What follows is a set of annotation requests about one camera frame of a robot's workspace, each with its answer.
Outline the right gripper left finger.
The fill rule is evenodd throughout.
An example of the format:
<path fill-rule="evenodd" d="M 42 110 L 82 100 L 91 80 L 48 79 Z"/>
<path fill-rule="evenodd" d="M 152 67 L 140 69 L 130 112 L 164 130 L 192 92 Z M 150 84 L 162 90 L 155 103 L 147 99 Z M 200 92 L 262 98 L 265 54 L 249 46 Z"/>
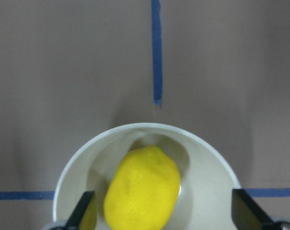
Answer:
<path fill-rule="evenodd" d="M 82 194 L 67 220 L 59 220 L 43 227 L 44 230 L 94 230 L 97 224 L 97 202 L 95 191 Z"/>

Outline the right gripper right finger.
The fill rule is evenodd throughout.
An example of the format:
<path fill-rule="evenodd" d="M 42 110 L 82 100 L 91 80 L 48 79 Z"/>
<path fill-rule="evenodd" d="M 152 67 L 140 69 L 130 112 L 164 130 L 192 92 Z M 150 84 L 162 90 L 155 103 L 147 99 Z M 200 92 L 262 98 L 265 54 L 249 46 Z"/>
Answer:
<path fill-rule="evenodd" d="M 238 230 L 290 230 L 290 221 L 273 220 L 244 189 L 232 190 L 231 218 Z"/>

